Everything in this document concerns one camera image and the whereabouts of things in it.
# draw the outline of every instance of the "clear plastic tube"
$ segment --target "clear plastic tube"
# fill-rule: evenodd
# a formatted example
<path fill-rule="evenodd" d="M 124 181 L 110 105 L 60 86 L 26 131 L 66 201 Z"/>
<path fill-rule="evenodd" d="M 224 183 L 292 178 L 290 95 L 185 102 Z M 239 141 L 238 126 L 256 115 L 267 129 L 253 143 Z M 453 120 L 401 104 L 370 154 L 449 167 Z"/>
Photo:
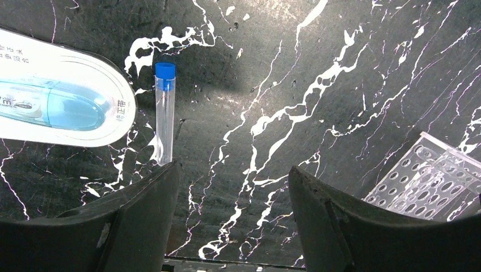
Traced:
<path fill-rule="evenodd" d="M 157 63 L 155 76 L 157 163 L 162 166 L 172 161 L 174 144 L 175 66 L 171 63 Z M 165 70 L 174 73 L 166 75 Z"/>

